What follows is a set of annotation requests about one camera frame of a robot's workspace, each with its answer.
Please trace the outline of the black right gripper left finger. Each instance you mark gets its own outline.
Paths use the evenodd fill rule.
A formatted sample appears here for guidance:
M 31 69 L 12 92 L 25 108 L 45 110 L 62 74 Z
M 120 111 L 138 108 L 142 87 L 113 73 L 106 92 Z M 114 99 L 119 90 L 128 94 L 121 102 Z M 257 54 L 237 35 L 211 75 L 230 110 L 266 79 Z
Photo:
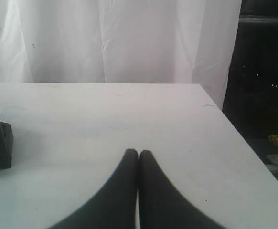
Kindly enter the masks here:
M 107 182 L 82 207 L 53 229 L 134 229 L 139 156 L 127 149 Z

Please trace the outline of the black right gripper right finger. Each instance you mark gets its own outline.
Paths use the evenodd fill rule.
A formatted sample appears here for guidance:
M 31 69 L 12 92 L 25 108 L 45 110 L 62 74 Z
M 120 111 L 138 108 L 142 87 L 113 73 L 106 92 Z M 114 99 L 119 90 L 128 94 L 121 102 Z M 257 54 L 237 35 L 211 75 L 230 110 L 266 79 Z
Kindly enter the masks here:
M 222 229 L 170 182 L 153 153 L 139 156 L 139 219 L 142 229 Z

